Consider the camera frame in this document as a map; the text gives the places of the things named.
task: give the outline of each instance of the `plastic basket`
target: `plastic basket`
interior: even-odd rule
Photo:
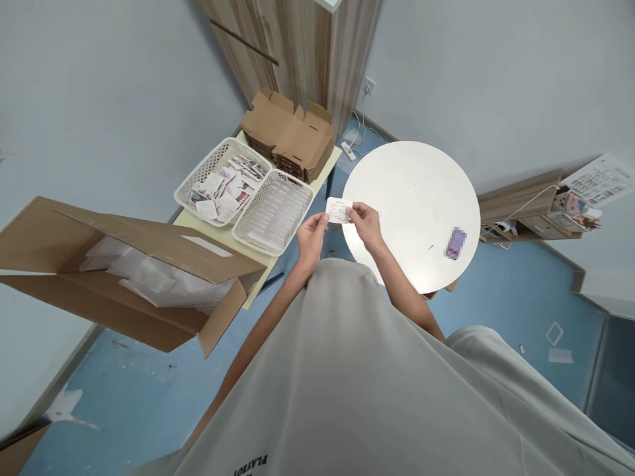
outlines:
[[[547,215],[547,218],[551,219],[554,223],[557,223],[558,225],[560,225],[561,227],[563,227],[564,229],[568,231],[573,231],[573,232],[590,231],[584,228],[584,226],[580,225],[577,221],[575,221],[565,212],[565,204],[569,197],[569,193],[556,196],[554,203],[551,205],[551,210],[549,214]]]
[[[207,157],[205,157],[200,164],[196,166],[196,168],[187,176],[187,178],[183,181],[180,187],[177,188],[177,191],[174,192],[174,199],[177,201],[179,205],[184,208],[190,210],[194,215],[199,217],[201,220],[206,221],[210,225],[214,225],[217,227],[225,226],[228,223],[234,223],[238,213],[247,206],[249,201],[251,201],[254,196],[257,194],[258,189],[265,182],[263,179],[258,188],[254,190],[254,193],[249,200],[243,203],[240,207],[236,209],[236,212],[232,215],[232,217],[228,221],[220,221],[218,219],[207,219],[201,216],[197,210],[196,206],[190,202],[190,193],[192,192],[192,187],[196,182],[204,182],[207,176],[220,170],[222,167],[226,167],[229,164],[229,160],[235,155],[244,155],[246,158],[253,160],[254,162],[260,164],[266,172],[271,170],[271,164],[259,153],[253,150],[248,145],[245,145],[242,142],[237,141],[234,138],[227,138],[223,140],[220,144],[218,144],[214,150],[212,150]]]
[[[286,250],[315,197],[307,184],[273,169],[233,227],[233,237],[266,255]]]

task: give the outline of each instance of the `gray shirt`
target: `gray shirt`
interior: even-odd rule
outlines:
[[[635,463],[485,327],[446,344],[320,262],[188,454],[153,475],[603,475]]]

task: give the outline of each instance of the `right hand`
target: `right hand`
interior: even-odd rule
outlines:
[[[357,234],[364,242],[366,250],[377,251],[385,247],[382,238],[382,230],[379,224],[379,213],[362,202],[353,202],[353,207],[347,207],[346,214],[351,219],[350,223],[355,224]]]

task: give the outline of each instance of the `white round table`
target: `white round table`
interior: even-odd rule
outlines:
[[[474,257],[481,229],[474,187],[456,162],[431,145],[399,141],[378,147],[353,169],[342,198],[380,212],[382,236],[419,294],[451,284]],[[445,251],[455,227],[467,238],[452,260]],[[343,231],[355,260],[383,284],[355,225]]]

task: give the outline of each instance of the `table top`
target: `table top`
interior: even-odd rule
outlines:
[[[455,281],[474,257],[480,211],[470,179],[446,153],[421,142],[378,147],[353,169],[343,198],[378,210],[382,236],[419,294]],[[457,260],[445,256],[455,227],[467,233]],[[343,226],[359,263],[381,275],[355,226]]]
[[[240,142],[247,143],[247,141],[245,140],[245,134],[242,131],[240,131],[240,134],[236,136],[236,139],[238,139]],[[322,185],[324,185],[326,178],[329,176],[329,173],[331,172],[331,170],[333,170],[335,164],[337,163],[337,160],[340,154],[342,154],[341,149],[338,147],[335,147],[333,149],[333,153],[331,154],[331,157],[329,157],[329,160],[327,161],[326,165],[322,169],[322,172],[313,182],[309,184],[309,186],[314,190],[315,193],[318,193],[318,191],[322,188]],[[181,211],[177,219],[174,221],[174,224],[194,228],[200,231],[201,233],[209,236],[211,239],[216,240],[217,242],[222,243],[223,245],[228,246],[229,248],[237,251],[238,253],[241,253],[261,264],[264,264],[267,267],[262,277],[249,291],[247,295],[247,300],[243,304],[243,309],[249,309],[249,307],[253,303],[253,300],[256,298],[256,296],[258,296],[258,293],[260,292],[263,285],[265,284],[265,281],[269,277],[269,273],[271,272],[273,267],[276,265],[278,258],[270,257],[268,255],[265,255],[264,253],[260,253],[259,251],[256,251],[254,248],[250,248],[247,245],[237,241],[232,236],[231,226],[215,227],[213,225],[210,225],[206,221],[202,221],[196,215],[194,215],[192,212],[190,212],[189,210],[185,208]]]

